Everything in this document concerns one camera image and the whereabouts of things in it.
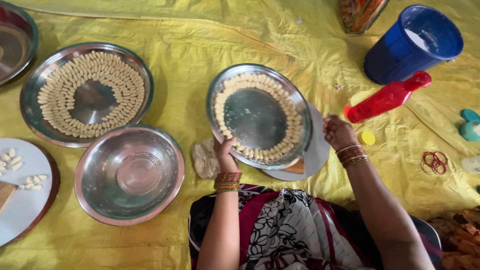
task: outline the yellow bottle cap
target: yellow bottle cap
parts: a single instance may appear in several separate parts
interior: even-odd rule
[[[363,145],[372,145],[375,143],[375,135],[371,131],[363,131],[359,135],[359,141]]]

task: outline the white plastic bottle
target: white plastic bottle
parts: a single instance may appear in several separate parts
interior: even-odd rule
[[[480,173],[480,155],[462,159],[462,167],[466,172]]]

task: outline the hand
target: hand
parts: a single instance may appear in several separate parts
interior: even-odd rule
[[[329,114],[327,118],[324,118],[324,133],[325,141],[327,141],[335,151],[345,145],[359,143],[352,125],[340,120],[337,115]]]
[[[214,150],[216,153],[216,158],[218,159],[218,164],[220,165],[220,172],[240,172],[240,169],[230,155],[230,150],[232,145],[237,141],[237,138],[233,137],[229,140],[223,141],[222,145],[215,140]]]

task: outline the red plastic bottle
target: red plastic bottle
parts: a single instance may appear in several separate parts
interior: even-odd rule
[[[361,123],[405,103],[413,91],[428,87],[432,78],[425,71],[417,71],[404,82],[391,82],[366,100],[349,108],[345,105],[345,116],[352,123]]]

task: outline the white flour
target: white flour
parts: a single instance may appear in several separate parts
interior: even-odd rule
[[[408,37],[415,43],[417,44],[420,48],[422,48],[424,51],[430,52],[430,49],[427,47],[427,44],[425,43],[425,40],[423,40],[419,35],[413,33],[412,31],[405,29],[405,32],[407,33]]]

